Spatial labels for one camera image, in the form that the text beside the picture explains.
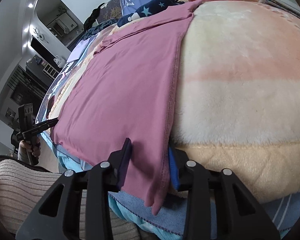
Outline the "person's left hand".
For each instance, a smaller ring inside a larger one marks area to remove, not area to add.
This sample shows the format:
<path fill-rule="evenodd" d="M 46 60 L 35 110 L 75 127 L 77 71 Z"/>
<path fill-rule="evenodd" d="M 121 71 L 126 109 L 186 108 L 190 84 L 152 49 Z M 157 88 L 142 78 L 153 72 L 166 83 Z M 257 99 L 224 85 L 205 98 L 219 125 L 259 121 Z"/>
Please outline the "person's left hand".
<path fill-rule="evenodd" d="M 36 144 L 33 146 L 22 140 L 19 142 L 18 160 L 27 164 L 37 165 L 40 156 L 40 140 L 37 138 Z"/>

